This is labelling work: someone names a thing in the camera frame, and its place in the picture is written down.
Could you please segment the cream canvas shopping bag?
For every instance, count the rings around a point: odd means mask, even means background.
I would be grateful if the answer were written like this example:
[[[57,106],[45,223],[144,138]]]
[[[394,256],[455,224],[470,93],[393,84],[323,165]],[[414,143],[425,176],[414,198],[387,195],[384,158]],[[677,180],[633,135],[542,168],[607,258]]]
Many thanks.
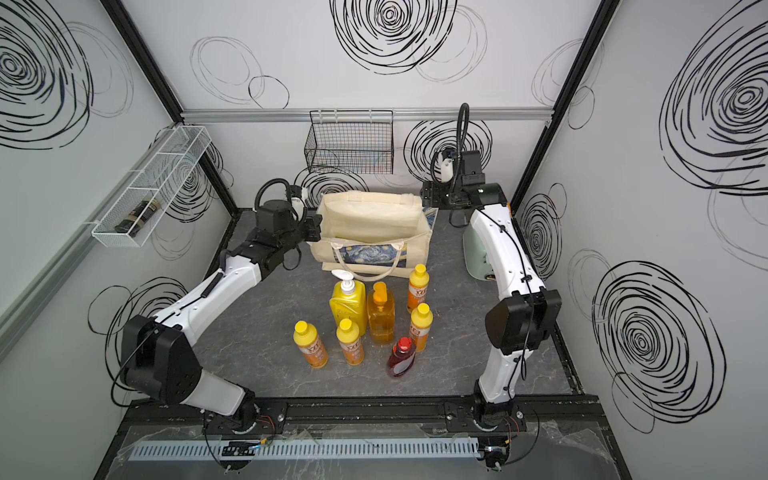
[[[310,250],[325,271],[344,269],[364,282],[408,277],[426,264],[438,209],[413,194],[327,194],[317,213],[321,240]]]

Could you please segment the yellow pump soap bottle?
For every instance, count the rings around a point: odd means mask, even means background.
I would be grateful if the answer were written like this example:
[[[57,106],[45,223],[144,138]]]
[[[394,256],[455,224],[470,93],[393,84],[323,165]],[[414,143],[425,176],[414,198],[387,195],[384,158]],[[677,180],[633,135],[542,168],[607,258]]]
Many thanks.
[[[368,323],[364,283],[356,280],[351,272],[343,269],[335,269],[331,273],[338,279],[329,300],[336,325],[344,319],[349,319],[359,327],[360,335],[364,335]]]

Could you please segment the amber dish soap bottle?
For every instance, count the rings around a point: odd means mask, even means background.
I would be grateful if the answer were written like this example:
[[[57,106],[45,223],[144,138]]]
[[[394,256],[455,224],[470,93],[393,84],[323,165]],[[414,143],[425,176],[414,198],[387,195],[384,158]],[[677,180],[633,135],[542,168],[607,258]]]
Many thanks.
[[[376,282],[367,298],[368,327],[376,345],[390,344],[395,333],[395,303],[383,281]]]

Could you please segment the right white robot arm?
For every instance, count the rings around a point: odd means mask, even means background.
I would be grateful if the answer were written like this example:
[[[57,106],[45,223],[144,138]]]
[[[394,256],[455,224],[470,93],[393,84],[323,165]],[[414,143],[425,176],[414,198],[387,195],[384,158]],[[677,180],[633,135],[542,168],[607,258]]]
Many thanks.
[[[549,337],[562,299],[546,288],[526,255],[498,184],[425,181],[420,196],[425,207],[471,212],[467,229],[478,237],[495,277],[499,302],[485,315],[492,348],[475,384],[473,409],[474,421],[490,430],[515,413],[515,385],[527,372],[527,359]]]

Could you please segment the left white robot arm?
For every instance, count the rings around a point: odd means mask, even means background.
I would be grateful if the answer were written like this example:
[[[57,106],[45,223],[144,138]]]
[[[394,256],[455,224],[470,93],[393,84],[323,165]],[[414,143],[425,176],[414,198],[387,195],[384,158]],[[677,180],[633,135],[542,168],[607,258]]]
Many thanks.
[[[321,238],[319,214],[297,213],[290,200],[269,200],[241,245],[221,253],[218,269],[171,306],[125,325],[118,379],[166,405],[212,412],[246,429],[258,414],[252,391],[203,369],[193,350],[235,300],[257,286],[303,242]]]

